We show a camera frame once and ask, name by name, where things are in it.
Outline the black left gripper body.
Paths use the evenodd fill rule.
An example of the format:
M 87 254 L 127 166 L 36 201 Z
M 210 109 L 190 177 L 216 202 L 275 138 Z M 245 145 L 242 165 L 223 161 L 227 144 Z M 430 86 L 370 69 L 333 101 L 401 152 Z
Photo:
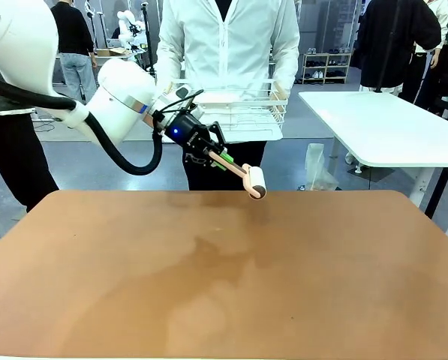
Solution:
M 163 111 L 164 135 L 190 153 L 208 154 L 213 140 L 209 126 L 202 124 L 189 111 Z

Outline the person's left hand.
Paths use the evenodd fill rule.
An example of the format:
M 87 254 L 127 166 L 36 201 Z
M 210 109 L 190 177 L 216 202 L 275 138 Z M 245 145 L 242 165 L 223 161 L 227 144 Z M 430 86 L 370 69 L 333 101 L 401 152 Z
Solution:
M 271 85 L 269 100 L 272 102 L 271 108 L 275 115 L 283 116 L 286 113 L 288 95 L 276 80 Z

